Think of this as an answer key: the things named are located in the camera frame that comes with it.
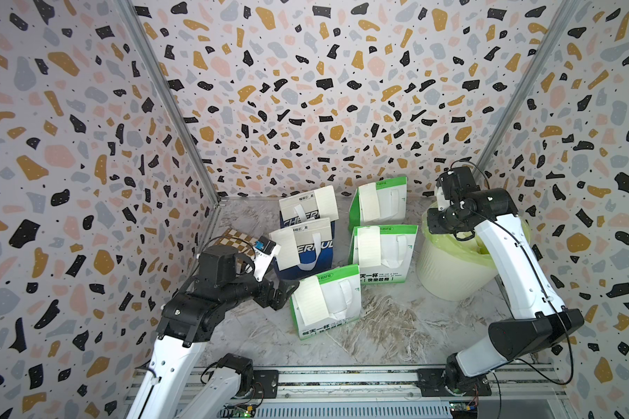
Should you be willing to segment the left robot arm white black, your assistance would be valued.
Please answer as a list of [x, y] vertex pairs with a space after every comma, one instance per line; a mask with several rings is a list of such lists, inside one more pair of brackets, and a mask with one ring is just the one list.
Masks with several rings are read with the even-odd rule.
[[162, 308], [157, 339], [128, 416], [173, 418], [193, 368], [227, 312], [247, 301], [278, 311], [298, 288], [265, 275], [280, 246], [260, 239], [249, 254], [228, 245], [202, 251], [198, 266]]

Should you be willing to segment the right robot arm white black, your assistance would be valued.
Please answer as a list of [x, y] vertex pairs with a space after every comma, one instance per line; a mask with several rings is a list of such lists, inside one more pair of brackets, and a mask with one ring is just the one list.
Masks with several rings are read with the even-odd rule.
[[512, 314], [511, 319], [491, 324], [475, 345], [448, 357], [445, 386], [464, 395], [497, 368], [569, 341], [585, 319], [579, 309], [566, 307], [549, 284], [506, 190], [438, 187], [436, 199], [437, 207], [426, 213], [429, 232], [470, 232], [480, 239], [496, 266]]

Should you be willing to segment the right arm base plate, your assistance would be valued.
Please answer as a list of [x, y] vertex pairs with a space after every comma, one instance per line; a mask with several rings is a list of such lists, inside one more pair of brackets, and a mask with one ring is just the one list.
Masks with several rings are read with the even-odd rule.
[[489, 380], [485, 375], [467, 377], [447, 368], [419, 368], [417, 387], [423, 397], [491, 396]]

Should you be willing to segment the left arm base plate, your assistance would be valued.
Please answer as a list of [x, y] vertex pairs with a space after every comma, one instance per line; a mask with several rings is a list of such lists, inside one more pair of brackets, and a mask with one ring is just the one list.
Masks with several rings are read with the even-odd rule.
[[253, 378], [248, 387], [241, 385], [234, 400], [275, 399], [278, 393], [280, 372], [277, 369], [259, 369], [253, 372]]

